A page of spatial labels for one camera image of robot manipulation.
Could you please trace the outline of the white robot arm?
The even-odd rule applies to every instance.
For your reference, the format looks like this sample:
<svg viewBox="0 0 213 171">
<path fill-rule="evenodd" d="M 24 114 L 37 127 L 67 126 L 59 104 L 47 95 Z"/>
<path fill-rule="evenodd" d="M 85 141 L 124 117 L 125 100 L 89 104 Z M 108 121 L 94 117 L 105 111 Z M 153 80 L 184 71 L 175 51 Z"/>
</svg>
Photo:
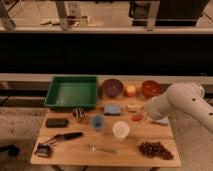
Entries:
<svg viewBox="0 0 213 171">
<path fill-rule="evenodd" d="M 173 111 L 182 111 L 213 130 L 213 107 L 204 100 L 205 90 L 196 82 L 174 83 L 158 96 L 150 98 L 145 110 L 153 120 L 160 120 Z"/>
</svg>

